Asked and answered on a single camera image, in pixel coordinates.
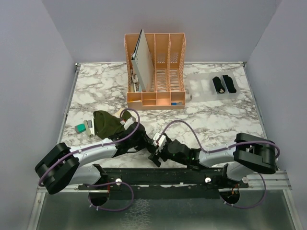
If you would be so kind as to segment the black patterned boxer underwear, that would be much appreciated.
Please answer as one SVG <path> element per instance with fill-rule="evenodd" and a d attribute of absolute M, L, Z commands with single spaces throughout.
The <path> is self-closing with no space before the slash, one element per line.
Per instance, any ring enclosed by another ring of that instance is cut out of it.
<path fill-rule="evenodd" d="M 149 138 L 148 136 L 145 136 L 145 147 L 151 154 L 158 153 L 157 147 L 153 145 L 153 138 Z"/>

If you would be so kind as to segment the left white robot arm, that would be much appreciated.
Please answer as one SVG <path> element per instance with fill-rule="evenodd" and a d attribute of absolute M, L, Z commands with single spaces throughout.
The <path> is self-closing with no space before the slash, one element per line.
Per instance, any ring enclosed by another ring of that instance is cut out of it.
<path fill-rule="evenodd" d="M 38 185 L 53 195 L 68 185 L 92 185 L 95 189 L 106 187 L 109 178 L 96 161 L 111 159 L 146 149 L 153 154 L 156 141 L 150 138 L 138 122 L 106 126 L 101 140 L 94 144 L 69 147 L 57 144 L 35 167 Z"/>

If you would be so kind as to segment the olive green underwear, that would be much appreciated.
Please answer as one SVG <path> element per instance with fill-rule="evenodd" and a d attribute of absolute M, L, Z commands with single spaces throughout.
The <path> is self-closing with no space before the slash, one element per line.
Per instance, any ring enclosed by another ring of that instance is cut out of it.
<path fill-rule="evenodd" d="M 94 111 L 93 116 L 95 135 L 101 139 L 105 139 L 125 131 L 125 128 L 120 123 L 120 119 L 107 111 Z"/>

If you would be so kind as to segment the stationery items in organizer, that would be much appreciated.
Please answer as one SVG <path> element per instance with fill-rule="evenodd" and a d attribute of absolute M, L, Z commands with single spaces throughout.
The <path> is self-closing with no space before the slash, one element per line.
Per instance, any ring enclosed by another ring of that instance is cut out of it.
<path fill-rule="evenodd" d="M 131 75 L 130 92 L 139 92 L 140 83 L 136 74 Z"/>

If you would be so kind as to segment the teal green eraser block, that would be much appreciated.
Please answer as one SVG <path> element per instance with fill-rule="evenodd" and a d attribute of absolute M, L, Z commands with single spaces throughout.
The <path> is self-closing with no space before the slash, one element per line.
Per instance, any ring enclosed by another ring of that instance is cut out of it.
<path fill-rule="evenodd" d="M 76 125 L 76 126 L 75 126 L 75 131 L 76 131 L 77 134 L 80 134 L 80 133 L 86 131 L 85 124 L 82 123 L 82 124 Z"/>

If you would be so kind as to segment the clear plastic compartment tray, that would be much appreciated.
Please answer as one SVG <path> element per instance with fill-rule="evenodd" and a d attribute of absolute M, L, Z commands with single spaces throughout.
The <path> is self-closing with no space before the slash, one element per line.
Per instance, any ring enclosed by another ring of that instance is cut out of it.
<path fill-rule="evenodd" d="M 240 87 L 232 71 L 189 74 L 187 99 L 193 103 L 237 99 Z"/>

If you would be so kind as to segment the white grey binder folder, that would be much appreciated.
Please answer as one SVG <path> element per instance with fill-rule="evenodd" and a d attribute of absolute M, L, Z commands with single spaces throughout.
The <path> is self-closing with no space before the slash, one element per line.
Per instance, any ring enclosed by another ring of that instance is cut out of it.
<path fill-rule="evenodd" d="M 148 92 L 151 89 L 153 81 L 154 66 L 143 29 L 140 31 L 132 54 L 131 63 L 133 66 L 133 72 L 138 77 L 142 91 Z"/>

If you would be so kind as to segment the black rolled sock left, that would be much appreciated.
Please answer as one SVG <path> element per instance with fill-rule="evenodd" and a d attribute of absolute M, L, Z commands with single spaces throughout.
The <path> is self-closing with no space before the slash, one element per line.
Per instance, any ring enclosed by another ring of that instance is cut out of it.
<path fill-rule="evenodd" d="M 225 88 L 222 85 L 221 79 L 219 77 L 217 77 L 217 76 L 214 77 L 212 79 L 212 81 L 213 81 L 213 85 L 214 85 L 214 88 L 215 88 L 217 93 L 219 93 L 219 94 L 225 93 Z"/>

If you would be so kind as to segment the black rolled sock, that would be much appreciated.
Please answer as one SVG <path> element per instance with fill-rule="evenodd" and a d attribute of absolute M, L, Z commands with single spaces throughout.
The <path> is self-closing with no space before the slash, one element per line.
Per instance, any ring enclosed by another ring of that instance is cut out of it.
<path fill-rule="evenodd" d="M 232 78 L 228 75 L 223 75 L 223 80 L 225 82 L 225 85 L 227 87 L 227 90 L 229 93 L 237 93 L 237 90 L 234 86 L 234 82 L 232 80 Z"/>
<path fill-rule="evenodd" d="M 212 79 L 212 81 L 213 81 L 213 85 L 214 85 L 214 88 L 215 88 L 217 93 L 219 93 L 219 94 L 225 93 L 225 88 L 222 85 L 221 79 L 219 77 L 217 77 L 217 76 L 214 77 Z"/>

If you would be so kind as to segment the black rolled sock right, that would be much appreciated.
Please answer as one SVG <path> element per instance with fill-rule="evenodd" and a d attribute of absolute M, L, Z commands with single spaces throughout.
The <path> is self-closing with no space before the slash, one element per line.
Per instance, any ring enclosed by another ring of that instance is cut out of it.
<path fill-rule="evenodd" d="M 227 90 L 229 93 L 237 93 L 237 90 L 234 86 L 234 82 L 232 80 L 232 78 L 228 75 L 223 75 L 223 80 L 225 82 L 225 85 L 227 87 Z"/>

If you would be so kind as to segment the peach plastic file organizer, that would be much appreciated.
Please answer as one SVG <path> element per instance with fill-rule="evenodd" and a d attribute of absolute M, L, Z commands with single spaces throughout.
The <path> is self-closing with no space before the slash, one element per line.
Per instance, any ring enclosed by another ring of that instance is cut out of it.
<path fill-rule="evenodd" d="M 124 46 L 128 71 L 127 104 L 135 110 L 174 110 L 185 108 L 185 86 L 183 80 L 186 38 L 184 33 L 146 34 L 152 57 L 154 75 L 148 92 L 130 92 L 131 63 L 138 34 L 125 34 Z"/>

